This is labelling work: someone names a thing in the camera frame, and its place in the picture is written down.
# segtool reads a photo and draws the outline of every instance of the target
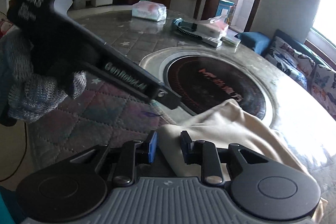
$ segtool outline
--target metal screw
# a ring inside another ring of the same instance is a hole
[[[216,185],[223,182],[223,179],[219,176],[208,176],[205,181],[211,185]]]
[[[157,94],[157,96],[158,96],[158,97],[164,97],[165,94],[166,94],[166,93],[165,93],[164,91],[160,91],[160,92]]]
[[[116,184],[128,184],[131,182],[131,179],[127,176],[116,176],[114,179],[113,179],[114,183]]]

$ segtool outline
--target round black suction pad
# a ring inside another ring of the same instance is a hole
[[[242,210],[270,221],[313,215],[321,195],[315,180],[291,167],[265,160],[254,151],[237,147],[236,152],[242,167],[236,170],[242,172],[234,177],[228,192]]]
[[[96,174],[34,173],[17,187],[17,202],[29,217],[48,223],[69,222],[96,209],[107,186]]]
[[[246,112],[260,119],[265,117],[266,102],[258,86],[224,61],[204,56],[179,57],[167,65],[165,74],[167,84],[182,97],[182,107],[191,114],[235,99]]]

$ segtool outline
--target gloved hand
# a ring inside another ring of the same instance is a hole
[[[20,29],[14,28],[0,40],[0,102],[8,99],[9,117],[34,122],[55,109],[68,95],[72,98],[81,95],[86,87],[86,75],[84,71],[72,72],[60,83],[55,77],[34,73],[30,54],[33,46]],[[4,83],[4,76],[9,73],[12,80]]]

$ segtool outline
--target white plastic bag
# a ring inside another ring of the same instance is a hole
[[[167,8],[160,3],[139,1],[132,7],[132,16],[160,21],[167,18]]]
[[[197,31],[219,40],[226,35],[229,28],[229,25],[225,21],[225,15],[198,21],[196,22]]]

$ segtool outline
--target gray knit glove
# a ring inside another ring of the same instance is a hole
[[[2,37],[0,45],[14,79],[8,95],[10,117],[26,122],[37,121],[55,109],[68,95],[77,98],[84,91],[84,71],[68,76],[66,86],[60,86],[54,77],[35,74],[30,56],[32,44],[19,29]]]

